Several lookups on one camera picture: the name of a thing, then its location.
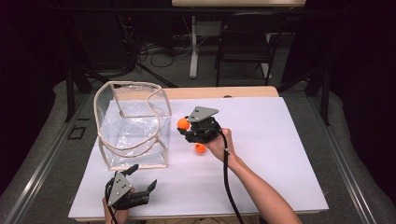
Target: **dark background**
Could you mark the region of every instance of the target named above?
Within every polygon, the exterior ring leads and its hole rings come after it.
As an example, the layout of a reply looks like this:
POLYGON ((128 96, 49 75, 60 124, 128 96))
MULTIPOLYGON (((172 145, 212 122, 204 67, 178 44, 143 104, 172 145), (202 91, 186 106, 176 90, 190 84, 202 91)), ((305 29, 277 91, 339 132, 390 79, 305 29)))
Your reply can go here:
MULTIPOLYGON (((170 3, 158 2, 166 4, 160 7, 168 7, 170 3)), ((306 7, 339 9, 350 3, 352 1, 307 0, 306 7)), ((0 90, 3 106, 0 117, 0 191, 3 193, 48 118, 55 99, 52 88, 65 79, 71 58, 89 67, 94 65, 120 69, 129 65, 130 55, 120 44, 122 33, 113 32, 114 35, 96 35, 90 48, 106 49, 108 54, 117 53, 118 57, 104 56, 93 60, 87 54, 87 46, 81 45, 78 40, 80 36, 70 30, 63 18, 53 18, 42 13, 31 1, 2 1, 1 4, 0 90), (64 38, 71 41, 65 44, 64 38)), ((355 1, 353 5, 359 9, 358 20, 352 40, 334 63, 331 89, 344 102, 354 148, 375 182, 395 203, 396 149, 393 135, 396 133, 396 123, 393 108, 396 107, 396 20, 392 15, 391 4, 387 1, 355 1)), ((97 22, 96 25, 108 30, 118 29, 117 20, 113 19, 97 22)), ((156 24, 153 20, 158 20, 145 19, 142 21, 148 24, 156 24)), ((88 29, 85 27, 95 22, 82 24, 83 21, 83 18, 76 20, 76 27, 82 35, 88 29)), ((162 22, 159 27, 166 30, 165 34, 169 34, 169 18, 162 22)), ((301 20, 290 49, 283 81, 298 77, 318 64, 320 56, 328 50, 338 24, 301 20)), ((169 35, 161 39, 158 33, 150 34, 151 31, 148 29, 144 32, 169 45, 169 35)))

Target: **black chair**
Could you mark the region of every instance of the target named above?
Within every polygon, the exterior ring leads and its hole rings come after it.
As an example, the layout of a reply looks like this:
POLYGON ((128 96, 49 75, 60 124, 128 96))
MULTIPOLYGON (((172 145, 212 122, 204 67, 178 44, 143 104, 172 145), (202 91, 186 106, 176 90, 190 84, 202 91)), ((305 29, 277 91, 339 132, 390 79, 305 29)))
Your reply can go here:
POLYGON ((268 64, 268 71, 262 77, 268 84, 269 74, 276 52, 279 36, 286 27, 286 20, 276 13, 237 12, 227 16, 219 31, 219 48, 216 56, 216 86, 219 85, 220 62, 268 64))

